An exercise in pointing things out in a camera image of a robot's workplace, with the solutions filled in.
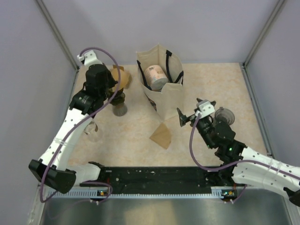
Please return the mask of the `cream floral canvas tote bag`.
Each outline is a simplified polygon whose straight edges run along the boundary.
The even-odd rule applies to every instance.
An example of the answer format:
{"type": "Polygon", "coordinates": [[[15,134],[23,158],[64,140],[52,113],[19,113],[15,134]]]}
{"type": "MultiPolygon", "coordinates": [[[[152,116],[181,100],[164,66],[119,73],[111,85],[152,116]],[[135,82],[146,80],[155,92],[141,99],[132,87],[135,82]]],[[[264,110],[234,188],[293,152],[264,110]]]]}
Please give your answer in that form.
{"type": "Polygon", "coordinates": [[[184,71],[180,58],[158,44],[137,52],[138,77],[144,94],[161,120],[177,115],[183,106],[184,71]]]}

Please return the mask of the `grey glass server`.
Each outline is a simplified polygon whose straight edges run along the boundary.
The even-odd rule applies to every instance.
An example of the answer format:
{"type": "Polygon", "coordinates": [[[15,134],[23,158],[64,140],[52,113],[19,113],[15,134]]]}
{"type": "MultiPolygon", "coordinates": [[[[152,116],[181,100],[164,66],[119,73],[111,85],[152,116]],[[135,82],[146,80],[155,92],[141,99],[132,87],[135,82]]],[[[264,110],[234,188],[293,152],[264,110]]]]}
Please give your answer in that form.
{"type": "Polygon", "coordinates": [[[125,103],[115,105],[112,109],[114,115],[121,117],[124,116],[128,111],[128,108],[125,103]]]}

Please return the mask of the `clear glass carafe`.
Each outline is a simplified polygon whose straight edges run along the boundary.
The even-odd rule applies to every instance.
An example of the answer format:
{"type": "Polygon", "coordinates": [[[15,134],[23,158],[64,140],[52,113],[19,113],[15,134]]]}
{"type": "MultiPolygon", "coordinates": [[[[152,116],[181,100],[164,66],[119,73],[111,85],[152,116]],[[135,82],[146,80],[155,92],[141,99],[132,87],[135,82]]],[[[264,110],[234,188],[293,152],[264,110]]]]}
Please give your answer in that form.
{"type": "Polygon", "coordinates": [[[94,143],[101,141],[103,137],[102,128],[94,120],[92,120],[84,129],[84,133],[87,136],[88,140],[94,143]]]}

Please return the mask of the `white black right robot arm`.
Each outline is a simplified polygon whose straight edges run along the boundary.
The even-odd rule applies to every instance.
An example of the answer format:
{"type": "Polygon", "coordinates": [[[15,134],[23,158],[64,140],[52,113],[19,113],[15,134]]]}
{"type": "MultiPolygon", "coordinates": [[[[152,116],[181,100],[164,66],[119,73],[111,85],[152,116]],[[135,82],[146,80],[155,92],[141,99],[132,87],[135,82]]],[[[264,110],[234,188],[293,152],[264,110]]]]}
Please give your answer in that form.
{"type": "Polygon", "coordinates": [[[216,172],[223,185],[242,184],[262,188],[286,198],[292,204],[300,205],[300,169],[271,157],[265,156],[245,143],[235,139],[231,125],[235,121],[232,111],[220,107],[216,102],[197,99],[194,113],[184,115],[177,109],[180,126],[190,123],[192,131],[189,151],[195,164],[208,172],[216,172]],[[193,153],[194,132],[198,131],[209,149],[223,162],[219,167],[201,165],[193,153]]]}

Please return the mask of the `pink wrapped paper roll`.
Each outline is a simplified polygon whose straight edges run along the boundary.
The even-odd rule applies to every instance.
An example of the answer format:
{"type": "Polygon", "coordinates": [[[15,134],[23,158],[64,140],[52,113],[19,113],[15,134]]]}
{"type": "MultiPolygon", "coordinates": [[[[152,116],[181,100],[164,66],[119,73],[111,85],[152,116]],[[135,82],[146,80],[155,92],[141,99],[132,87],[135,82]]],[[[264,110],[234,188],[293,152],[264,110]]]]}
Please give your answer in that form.
{"type": "Polygon", "coordinates": [[[164,85],[169,81],[163,69],[159,65],[149,66],[144,71],[144,75],[147,85],[153,91],[161,91],[164,85]]]}

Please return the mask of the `brown cardboard box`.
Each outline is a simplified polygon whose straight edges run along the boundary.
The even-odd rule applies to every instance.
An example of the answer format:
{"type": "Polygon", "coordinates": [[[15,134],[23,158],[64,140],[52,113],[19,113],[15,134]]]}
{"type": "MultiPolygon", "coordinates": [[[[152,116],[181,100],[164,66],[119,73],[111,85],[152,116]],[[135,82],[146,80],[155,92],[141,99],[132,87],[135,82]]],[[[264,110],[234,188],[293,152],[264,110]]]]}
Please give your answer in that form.
{"type": "MultiPolygon", "coordinates": [[[[120,77],[121,77],[121,83],[120,83],[120,89],[128,89],[131,82],[132,82],[132,76],[131,74],[124,69],[124,67],[119,66],[120,68],[120,77]]],[[[113,65],[113,68],[111,70],[111,74],[115,81],[118,81],[119,74],[117,70],[117,66],[113,65]]]]}

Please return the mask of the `olive green coffee dripper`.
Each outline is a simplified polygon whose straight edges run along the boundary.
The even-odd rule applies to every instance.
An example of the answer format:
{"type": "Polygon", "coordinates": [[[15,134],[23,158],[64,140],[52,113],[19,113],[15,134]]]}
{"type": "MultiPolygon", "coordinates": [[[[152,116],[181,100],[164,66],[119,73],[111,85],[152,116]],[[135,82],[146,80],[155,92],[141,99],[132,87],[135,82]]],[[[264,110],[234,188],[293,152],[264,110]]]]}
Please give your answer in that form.
{"type": "MultiPolygon", "coordinates": [[[[119,104],[123,104],[125,102],[125,94],[124,94],[124,89],[120,89],[116,92],[116,95],[114,96],[114,98],[110,101],[110,104],[112,104],[113,106],[117,106],[119,104]]],[[[107,91],[107,100],[109,101],[112,96],[114,94],[114,91],[112,89],[109,89],[107,91]]]]}

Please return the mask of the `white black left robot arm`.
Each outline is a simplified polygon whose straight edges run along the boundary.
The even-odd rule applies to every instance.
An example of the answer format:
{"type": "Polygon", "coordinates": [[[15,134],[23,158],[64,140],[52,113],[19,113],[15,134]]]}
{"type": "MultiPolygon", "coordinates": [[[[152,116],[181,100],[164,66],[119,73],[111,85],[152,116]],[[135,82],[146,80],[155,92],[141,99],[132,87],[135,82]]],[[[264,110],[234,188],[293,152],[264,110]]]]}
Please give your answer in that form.
{"type": "Polygon", "coordinates": [[[67,193],[74,185],[91,181],[96,186],[106,182],[106,174],[98,163],[68,166],[68,161],[85,128],[103,108],[109,89],[117,84],[103,64],[89,66],[83,88],[73,96],[66,117],[46,152],[31,160],[29,170],[38,181],[60,193],[67,193]]]}

